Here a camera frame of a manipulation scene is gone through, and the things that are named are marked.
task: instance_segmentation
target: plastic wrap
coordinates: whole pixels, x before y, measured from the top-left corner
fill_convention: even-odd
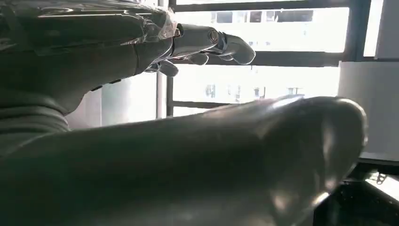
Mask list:
[[[173,37],[173,12],[142,0],[0,0],[0,51],[39,55]]]

